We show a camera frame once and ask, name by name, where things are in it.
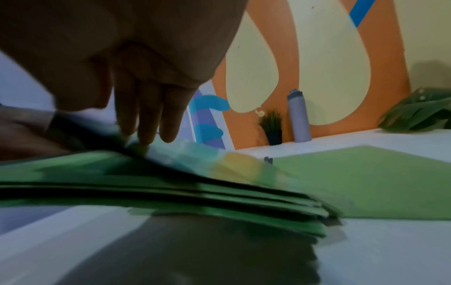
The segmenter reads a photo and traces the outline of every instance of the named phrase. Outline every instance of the stack of green paper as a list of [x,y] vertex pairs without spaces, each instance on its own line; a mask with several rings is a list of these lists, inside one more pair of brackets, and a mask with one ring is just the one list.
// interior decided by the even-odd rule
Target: stack of green paper
[[50,135],[84,152],[0,165],[3,205],[115,205],[132,213],[189,213],[324,236],[317,199],[272,165],[194,142],[144,148],[116,126],[57,116]]

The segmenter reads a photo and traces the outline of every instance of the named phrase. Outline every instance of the black pot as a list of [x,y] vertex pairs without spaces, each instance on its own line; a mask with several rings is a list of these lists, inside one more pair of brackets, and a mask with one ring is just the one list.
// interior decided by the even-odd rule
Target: black pot
[[270,146],[280,145],[282,143],[282,130],[274,132],[265,132]]

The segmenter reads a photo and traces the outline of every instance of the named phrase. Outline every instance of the bottle lid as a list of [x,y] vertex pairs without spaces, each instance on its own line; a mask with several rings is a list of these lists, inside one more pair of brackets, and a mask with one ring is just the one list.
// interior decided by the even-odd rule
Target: bottle lid
[[293,89],[290,91],[290,95],[287,96],[288,100],[297,98],[297,97],[304,97],[304,95],[302,94],[302,91],[299,91],[297,89]]

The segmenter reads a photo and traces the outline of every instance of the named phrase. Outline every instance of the gray bottle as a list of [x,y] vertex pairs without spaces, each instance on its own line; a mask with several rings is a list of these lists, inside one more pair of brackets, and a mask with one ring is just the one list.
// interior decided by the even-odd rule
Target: gray bottle
[[288,95],[287,99],[295,142],[311,140],[309,118],[307,117],[304,95],[301,91],[294,89],[290,91],[290,95]]

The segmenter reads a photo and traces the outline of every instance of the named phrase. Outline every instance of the green mat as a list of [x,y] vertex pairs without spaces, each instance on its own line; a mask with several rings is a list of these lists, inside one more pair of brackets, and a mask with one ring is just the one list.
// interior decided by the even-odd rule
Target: green mat
[[451,219],[451,163],[358,146],[274,158],[307,186],[345,196],[344,217]]

